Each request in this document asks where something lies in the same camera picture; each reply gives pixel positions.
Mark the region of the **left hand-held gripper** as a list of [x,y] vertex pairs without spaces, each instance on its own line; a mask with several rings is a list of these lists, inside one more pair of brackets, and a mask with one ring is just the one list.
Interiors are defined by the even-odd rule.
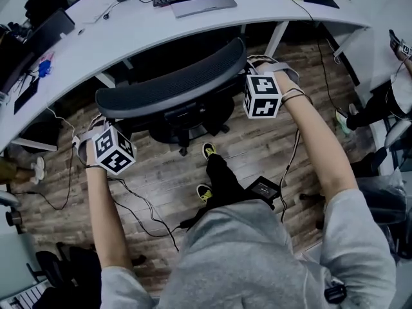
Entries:
[[112,175],[119,175],[136,162],[136,147],[119,130],[108,122],[102,134],[94,134],[91,126],[102,115],[94,118],[86,132],[74,136],[72,144],[81,163],[99,165]]

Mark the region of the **black mesh office chair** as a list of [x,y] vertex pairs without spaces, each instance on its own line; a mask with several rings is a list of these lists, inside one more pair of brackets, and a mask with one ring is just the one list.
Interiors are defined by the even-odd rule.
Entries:
[[234,96],[246,81],[247,49],[239,37],[194,64],[145,82],[97,90],[98,110],[126,137],[148,131],[163,144],[180,146],[185,156],[191,140],[228,133]]

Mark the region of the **person's right forearm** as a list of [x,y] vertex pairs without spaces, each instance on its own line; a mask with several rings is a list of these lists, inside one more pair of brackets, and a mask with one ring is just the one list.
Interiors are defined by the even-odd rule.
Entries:
[[[291,88],[300,88],[283,71],[275,72],[274,76],[282,94]],[[346,153],[315,107],[305,97],[292,98],[284,106],[297,124],[326,201],[344,191],[357,191]]]

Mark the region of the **person's left forearm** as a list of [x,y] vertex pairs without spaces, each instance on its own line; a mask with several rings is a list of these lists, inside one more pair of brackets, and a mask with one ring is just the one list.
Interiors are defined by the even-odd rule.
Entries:
[[109,190],[106,171],[100,167],[86,169],[88,201],[93,240],[102,268],[133,269],[126,236]]

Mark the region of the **plastic-wrapped office chair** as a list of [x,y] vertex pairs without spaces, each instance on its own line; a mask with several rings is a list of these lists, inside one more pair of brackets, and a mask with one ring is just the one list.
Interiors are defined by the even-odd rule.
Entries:
[[395,169],[389,175],[379,176],[377,171],[361,167],[360,163],[351,167],[395,261],[412,260],[412,197],[407,195],[402,173]]

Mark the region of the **person's left hand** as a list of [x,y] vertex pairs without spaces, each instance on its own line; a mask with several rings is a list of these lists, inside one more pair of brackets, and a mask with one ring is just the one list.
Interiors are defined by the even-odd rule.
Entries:
[[107,128],[108,128],[107,120],[98,119],[94,121],[90,130],[93,131],[94,134],[102,134]]

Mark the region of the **white wristband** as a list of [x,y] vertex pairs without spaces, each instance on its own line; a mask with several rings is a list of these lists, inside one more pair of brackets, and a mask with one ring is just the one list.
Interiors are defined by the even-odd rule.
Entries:
[[290,98],[294,98],[294,97],[299,97],[299,96],[306,96],[305,92],[301,89],[297,89],[297,88],[292,88],[289,91],[287,91],[285,94],[283,94],[282,96],[282,103],[285,103],[287,100],[289,100]]

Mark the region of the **person's right black shoe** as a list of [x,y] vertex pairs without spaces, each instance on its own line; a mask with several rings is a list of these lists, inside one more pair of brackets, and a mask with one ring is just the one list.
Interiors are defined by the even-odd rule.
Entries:
[[216,150],[215,146],[212,143],[206,142],[202,146],[202,153],[203,153],[204,158],[206,160],[209,160],[211,155],[216,155],[217,154],[217,150]]

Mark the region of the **person's black shoe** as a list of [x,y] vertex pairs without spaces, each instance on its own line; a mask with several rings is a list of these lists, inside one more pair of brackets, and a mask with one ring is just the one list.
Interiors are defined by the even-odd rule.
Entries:
[[212,189],[207,184],[199,184],[196,192],[203,203],[207,203],[213,197]]
[[216,155],[217,154],[217,150],[216,150],[215,146],[212,143],[206,142],[202,146],[202,153],[203,153],[204,158],[206,160],[209,160],[211,155]]

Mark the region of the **person's left black shoe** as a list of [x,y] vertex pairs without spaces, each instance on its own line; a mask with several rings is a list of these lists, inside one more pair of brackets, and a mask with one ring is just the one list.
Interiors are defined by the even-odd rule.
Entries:
[[203,203],[207,203],[213,197],[212,189],[207,184],[199,184],[196,192]]

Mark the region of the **small black keyboard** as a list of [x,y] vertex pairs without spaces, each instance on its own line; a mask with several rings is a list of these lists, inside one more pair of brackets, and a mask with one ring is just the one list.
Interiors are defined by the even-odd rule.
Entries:
[[32,82],[28,88],[14,102],[14,114],[17,112],[37,93],[39,80]]

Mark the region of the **blue object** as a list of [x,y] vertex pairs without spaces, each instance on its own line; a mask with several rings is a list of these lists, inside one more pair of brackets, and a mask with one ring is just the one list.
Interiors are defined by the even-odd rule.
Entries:
[[38,67],[38,74],[39,78],[45,78],[47,75],[50,74],[52,69],[52,61],[49,59],[45,59],[41,61]]

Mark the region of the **white curved desk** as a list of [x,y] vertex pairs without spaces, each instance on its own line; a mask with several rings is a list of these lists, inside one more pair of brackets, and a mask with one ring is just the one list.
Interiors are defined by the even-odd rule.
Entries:
[[76,27],[53,48],[51,73],[39,81],[37,93],[14,114],[14,102],[0,107],[0,152],[20,142],[21,132],[47,107],[73,88],[97,77],[110,86],[105,71],[112,65],[154,46],[195,33],[251,23],[276,22],[266,49],[272,55],[290,21],[335,22],[370,27],[356,6],[335,0],[339,9],[292,0],[235,0],[235,8],[215,10],[177,19],[171,8],[155,8],[150,0],[116,5],[114,0],[82,0],[68,10]]

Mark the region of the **white straight desk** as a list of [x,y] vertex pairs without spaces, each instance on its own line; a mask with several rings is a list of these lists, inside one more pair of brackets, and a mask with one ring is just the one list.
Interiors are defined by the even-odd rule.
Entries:
[[400,66],[389,47],[389,30],[412,46],[412,0],[351,0],[370,27],[350,43],[344,54],[360,82],[360,95],[390,79]]

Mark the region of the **person's grey hoodie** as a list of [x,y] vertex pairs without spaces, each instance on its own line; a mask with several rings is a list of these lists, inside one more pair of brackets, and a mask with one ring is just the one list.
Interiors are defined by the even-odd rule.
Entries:
[[242,201],[208,211],[187,233],[159,300],[133,272],[105,268],[101,309],[330,309],[324,293],[341,285],[345,309],[388,309],[396,290],[388,242],[355,189],[327,205],[318,262],[294,256],[267,204]]

